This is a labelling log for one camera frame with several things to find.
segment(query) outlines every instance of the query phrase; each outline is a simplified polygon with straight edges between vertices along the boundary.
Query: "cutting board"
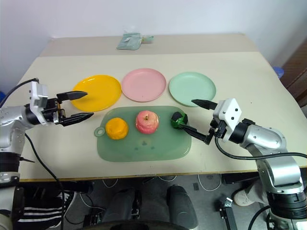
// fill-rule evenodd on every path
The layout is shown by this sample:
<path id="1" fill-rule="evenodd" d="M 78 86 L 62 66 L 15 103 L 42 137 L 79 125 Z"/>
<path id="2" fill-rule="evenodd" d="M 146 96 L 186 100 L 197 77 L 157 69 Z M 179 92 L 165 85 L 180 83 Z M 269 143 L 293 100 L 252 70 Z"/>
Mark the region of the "cutting board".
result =
<path id="1" fill-rule="evenodd" d="M 135 127 L 140 111 L 149 110 L 159 116 L 159 127 L 153 134 L 142 134 Z M 97 151 L 106 161 L 163 161 L 187 155 L 191 148 L 191 136 L 183 130 L 172 128 L 170 119 L 174 112 L 183 111 L 174 106 L 120 107 L 109 111 L 94 134 L 97 136 Z M 127 136 L 112 140 L 105 133 L 106 123 L 114 118 L 124 119 L 129 126 Z"/>

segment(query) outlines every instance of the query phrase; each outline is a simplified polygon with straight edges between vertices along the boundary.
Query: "apple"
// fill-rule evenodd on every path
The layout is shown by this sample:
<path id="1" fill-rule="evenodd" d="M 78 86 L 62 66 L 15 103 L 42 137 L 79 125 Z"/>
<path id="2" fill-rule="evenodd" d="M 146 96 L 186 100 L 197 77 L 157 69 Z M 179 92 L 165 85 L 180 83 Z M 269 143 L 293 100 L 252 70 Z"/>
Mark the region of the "apple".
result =
<path id="1" fill-rule="evenodd" d="M 136 117 L 135 126 L 143 134 L 152 134 L 159 126 L 158 115 L 148 110 L 141 111 Z"/>

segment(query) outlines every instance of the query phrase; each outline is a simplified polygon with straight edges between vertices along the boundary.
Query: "wire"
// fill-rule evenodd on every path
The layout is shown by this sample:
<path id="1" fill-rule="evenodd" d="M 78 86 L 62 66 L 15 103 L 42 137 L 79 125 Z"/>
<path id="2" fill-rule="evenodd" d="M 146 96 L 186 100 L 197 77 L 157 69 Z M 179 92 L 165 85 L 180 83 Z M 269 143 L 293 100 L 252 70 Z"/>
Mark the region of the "wire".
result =
<path id="1" fill-rule="evenodd" d="M 89 198 L 89 200 L 91 201 L 91 205 L 93 206 L 93 205 L 94 205 L 93 200 L 90 198 L 90 196 L 89 196 L 88 194 L 85 194 L 85 195 L 86 195 L 87 198 Z M 67 218 L 67 215 L 65 215 L 65 219 L 67 220 L 67 222 L 69 222 L 70 224 L 73 224 L 73 225 L 79 225 L 79 224 L 82 224 L 82 223 L 84 222 L 84 220 L 83 220 L 83 221 L 81 221 L 81 222 L 79 222 L 79 223 L 73 223 L 73 222 L 71 222 L 71 221 Z"/>
<path id="2" fill-rule="evenodd" d="M 267 223 L 267 229 L 270 230 L 270 213 L 268 213 L 266 219 L 265 219 L 265 222 Z"/>
<path id="3" fill-rule="evenodd" d="M 65 206 L 65 199 L 64 199 L 65 195 L 64 195 L 63 185 L 62 185 L 61 181 L 59 181 L 59 179 L 56 177 L 56 175 L 42 162 L 42 160 L 40 159 L 40 157 L 37 154 L 37 151 L 34 147 L 32 140 L 30 139 L 30 137 L 26 133 L 25 133 L 25 137 L 30 142 L 30 145 L 32 147 L 32 150 L 33 150 L 37 160 L 47 170 L 47 172 L 57 181 L 57 183 L 60 187 L 60 190 L 61 190 L 61 193 L 62 193 L 62 211 L 61 211 L 61 228 L 60 229 L 63 230 L 64 229 L 64 206 Z"/>
<path id="4" fill-rule="evenodd" d="M 265 155 L 265 156 L 258 156 L 258 157 L 241 157 L 241 156 L 235 156 L 232 155 L 228 152 L 226 152 L 225 150 L 222 149 L 222 147 L 219 144 L 219 138 L 215 137 L 215 144 L 216 147 L 218 148 L 218 150 L 224 154 L 227 157 L 230 157 L 232 159 L 236 159 L 236 160 L 261 160 L 261 159 L 267 159 L 267 158 L 274 158 L 274 157 L 286 157 L 286 156 L 297 156 L 297 157 L 304 157 L 307 158 L 307 155 L 303 154 L 303 153 L 298 153 L 298 152 L 281 152 L 281 153 L 275 153 L 275 154 L 271 154 L 271 155 Z"/>
<path id="5" fill-rule="evenodd" d="M 111 186 L 108 186 L 108 185 L 105 183 L 104 180 L 102 180 L 102 182 L 104 183 L 105 187 L 107 187 L 107 188 L 113 188 L 113 187 L 117 184 L 118 179 L 116 179 L 115 183 L 114 183 L 113 185 L 111 185 Z"/>
<path id="6" fill-rule="evenodd" d="M 97 209 L 104 210 L 104 211 L 106 210 L 106 209 L 103 208 L 103 207 L 95 207 L 95 206 L 90 206 L 90 205 L 88 205 L 88 204 L 83 200 L 83 197 L 82 197 L 81 193 L 79 193 L 79 195 L 80 195 L 80 197 L 81 197 L 81 200 L 83 201 L 83 203 L 84 203 L 86 206 L 91 207 L 91 208 L 97 208 Z"/>
<path id="7" fill-rule="evenodd" d="M 6 102 L 6 100 L 9 98 L 9 96 L 15 91 L 17 90 L 19 87 L 29 83 L 29 82 L 32 82 L 32 81 L 36 81 L 36 82 L 39 82 L 39 80 L 37 78 L 33 78 L 33 79 L 30 79 L 30 80 L 26 80 L 22 83 L 20 83 L 19 85 L 16 85 L 14 88 L 12 88 L 8 94 L 2 99 L 2 101 L 0 102 L 0 108 L 4 105 L 4 103 Z"/>
<path id="8" fill-rule="evenodd" d="M 201 180 L 200 180 L 200 176 L 199 176 L 198 174 L 197 174 L 197 178 L 198 178 L 198 181 L 199 181 L 201 187 L 202 187 L 205 191 L 207 191 L 207 192 L 212 192 L 212 191 L 218 189 L 218 188 L 221 186 L 221 183 L 222 183 L 222 175 L 220 174 L 220 182 L 219 182 L 219 184 L 218 184 L 214 189 L 206 189 L 204 186 L 202 186 L 202 183 L 201 183 Z"/>
<path id="9" fill-rule="evenodd" d="M 163 179 L 161 176 L 158 176 L 158 177 L 159 177 L 159 179 L 162 180 L 162 181 L 171 182 L 171 181 L 175 180 L 177 176 L 174 176 L 174 178 L 171 179 L 171 180 L 165 180 L 165 179 Z"/>
<path id="10" fill-rule="evenodd" d="M 249 223 L 249 226 L 248 226 L 248 230 L 251 230 L 251 228 L 253 227 L 253 224 L 256 220 L 256 218 L 261 214 L 261 212 L 269 209 L 270 206 L 266 206 L 266 207 L 263 207 L 261 208 L 258 212 L 255 213 L 255 215 L 253 216 L 253 218 L 251 219 L 250 223 Z"/>
<path id="11" fill-rule="evenodd" d="M 83 221 L 81 221 L 81 222 L 79 222 L 79 223 L 73 223 L 73 222 L 71 222 L 66 216 L 65 216 L 65 219 L 67 220 L 68 223 L 73 224 L 73 225 L 82 224 L 82 223 L 84 222 L 84 220 L 83 220 Z"/>

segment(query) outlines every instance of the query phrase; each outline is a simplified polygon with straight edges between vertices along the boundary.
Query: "white table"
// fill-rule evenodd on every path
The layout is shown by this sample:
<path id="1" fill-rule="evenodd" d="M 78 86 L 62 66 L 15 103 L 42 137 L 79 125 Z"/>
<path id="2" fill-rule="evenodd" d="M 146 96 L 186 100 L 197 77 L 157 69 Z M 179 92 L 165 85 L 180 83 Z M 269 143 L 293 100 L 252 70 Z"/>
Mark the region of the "white table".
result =
<path id="1" fill-rule="evenodd" d="M 38 57 L 21 81 L 39 78 L 48 86 L 49 97 L 71 91 L 80 80 L 107 74 L 123 79 L 138 68 L 153 68 L 164 74 L 167 82 L 184 71 L 207 75 L 216 85 L 215 102 L 235 97 L 242 109 L 241 118 L 248 118 L 264 127 L 274 127 L 286 137 L 289 151 L 306 154 L 307 119 L 296 101 L 283 87 L 276 74 L 242 34 L 156 36 L 153 44 L 142 45 L 137 51 L 116 50 L 120 37 L 64 38 L 52 41 Z M 6 105 L 29 103 L 28 90 L 15 92 Z M 152 102 L 137 103 L 123 94 L 110 108 L 96 112 L 77 125 L 36 126 L 28 130 L 38 154 L 50 169 L 62 179 L 95 179 L 144 175 L 250 172 L 256 170 L 254 161 L 239 161 L 221 154 L 214 140 L 209 146 L 192 138 L 187 156 L 171 161 L 108 162 L 96 150 L 94 130 L 111 109 L 122 106 L 172 105 L 189 116 L 190 125 L 207 134 L 212 111 L 185 107 L 173 100 L 168 88 Z M 66 115 L 80 112 L 70 102 L 62 107 Z M 235 155 L 250 155 L 234 143 L 223 148 Z M 23 157 L 35 160 L 26 141 Z M 307 160 L 295 157 L 301 167 Z M 22 181 L 46 181 L 50 175 L 36 163 L 21 162 Z"/>

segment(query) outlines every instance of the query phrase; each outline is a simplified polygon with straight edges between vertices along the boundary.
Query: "white wall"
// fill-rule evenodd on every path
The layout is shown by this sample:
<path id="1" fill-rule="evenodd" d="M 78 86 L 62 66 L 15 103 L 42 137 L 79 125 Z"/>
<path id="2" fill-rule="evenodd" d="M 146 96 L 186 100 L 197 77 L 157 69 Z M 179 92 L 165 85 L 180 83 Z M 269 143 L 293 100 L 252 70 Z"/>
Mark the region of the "white wall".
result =
<path id="1" fill-rule="evenodd" d="M 50 38 L 133 28 L 145 35 L 243 32 L 282 65 L 307 37 L 300 29 L 307 0 L 1 0 L 0 23 L 0 90 L 7 92 Z M 299 39 L 291 42 L 295 32 Z"/>

